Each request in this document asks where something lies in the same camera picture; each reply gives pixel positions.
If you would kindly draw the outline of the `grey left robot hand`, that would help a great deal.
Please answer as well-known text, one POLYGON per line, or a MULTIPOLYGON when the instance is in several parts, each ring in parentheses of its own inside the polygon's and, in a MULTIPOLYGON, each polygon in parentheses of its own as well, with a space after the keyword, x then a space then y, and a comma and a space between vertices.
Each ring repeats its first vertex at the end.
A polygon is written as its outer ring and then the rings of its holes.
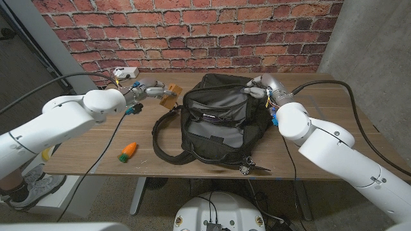
POLYGON ((139 85, 136 87, 137 99, 143 100, 149 98, 163 98, 163 96, 176 96, 175 92, 172 92, 167 86, 153 78, 143 78, 139 80, 139 85))

